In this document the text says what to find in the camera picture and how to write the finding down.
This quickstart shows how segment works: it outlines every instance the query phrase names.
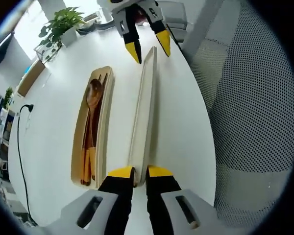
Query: white table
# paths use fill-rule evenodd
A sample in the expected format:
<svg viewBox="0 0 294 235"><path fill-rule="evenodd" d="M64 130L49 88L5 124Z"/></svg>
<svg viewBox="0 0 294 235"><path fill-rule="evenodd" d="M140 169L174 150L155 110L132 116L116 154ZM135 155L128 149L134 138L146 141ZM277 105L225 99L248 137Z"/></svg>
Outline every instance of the white table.
<svg viewBox="0 0 294 235"><path fill-rule="evenodd" d="M216 160L212 130L195 78L178 47L171 42L167 58L151 29L139 27L143 58L158 47L158 72L151 161L174 173L213 205ZM24 103L35 105L20 123L21 156L32 217L45 226L61 209L85 192L71 182L71 153L75 123L91 72L111 66L116 76L107 146L107 172L126 166L142 65L126 51L116 29L91 33L62 49L47 64ZM16 142L17 118L11 131L8 164L16 194L26 207ZM126 234L151 233L145 187L134 190Z"/></svg>

